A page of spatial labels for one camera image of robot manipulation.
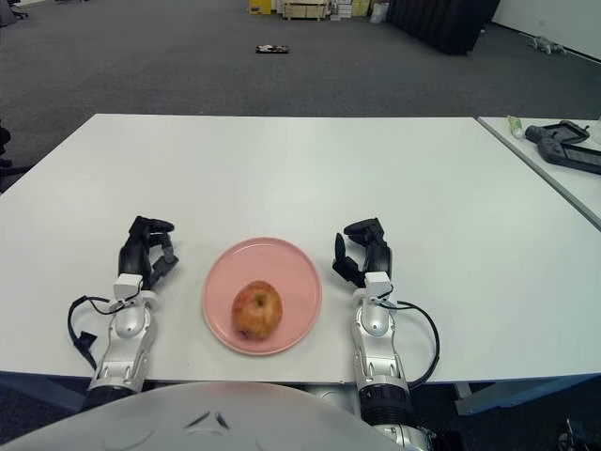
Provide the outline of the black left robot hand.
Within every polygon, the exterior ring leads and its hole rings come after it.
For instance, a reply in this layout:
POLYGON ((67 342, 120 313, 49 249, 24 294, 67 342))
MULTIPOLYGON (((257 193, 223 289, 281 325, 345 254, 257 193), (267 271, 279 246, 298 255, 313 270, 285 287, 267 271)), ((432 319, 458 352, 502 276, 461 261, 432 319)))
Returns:
POLYGON ((119 251, 117 274, 141 275, 142 290, 152 290, 178 263, 170 236, 174 230, 175 226, 167 221, 137 216, 119 251), (150 250, 156 246, 161 247, 162 255, 152 263, 150 250))

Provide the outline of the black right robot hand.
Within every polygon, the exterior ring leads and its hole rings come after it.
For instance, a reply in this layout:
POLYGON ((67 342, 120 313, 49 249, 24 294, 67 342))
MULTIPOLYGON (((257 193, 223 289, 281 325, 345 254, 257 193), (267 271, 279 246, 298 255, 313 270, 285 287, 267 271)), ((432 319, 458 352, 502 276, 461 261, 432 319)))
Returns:
POLYGON ((364 249, 362 268, 346 253, 345 239, 337 233, 334 241, 333 270, 345 281, 357 288, 365 287, 365 276, 369 272, 385 272, 392 275, 392 250, 384 240, 384 229, 378 218, 365 219, 343 230, 344 235, 364 249))

